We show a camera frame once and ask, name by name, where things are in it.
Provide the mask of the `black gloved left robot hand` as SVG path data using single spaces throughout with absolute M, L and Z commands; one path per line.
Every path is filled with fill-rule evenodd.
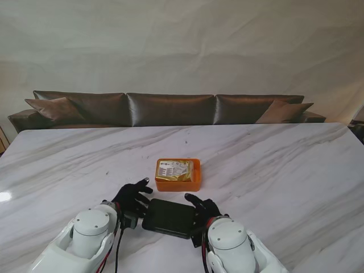
M 136 214 L 144 218 L 150 199 L 144 194 L 152 194 L 153 189 L 148 186 L 149 178 L 144 178 L 135 184 L 125 184 L 112 199 L 112 202 L 123 212 Z

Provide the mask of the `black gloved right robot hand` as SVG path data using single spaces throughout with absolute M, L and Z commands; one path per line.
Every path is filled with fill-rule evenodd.
M 201 200 L 196 195 L 186 193 L 185 199 L 195 207 L 195 225 L 197 228 L 205 226 L 213 217 L 221 216 L 221 212 L 211 199 Z

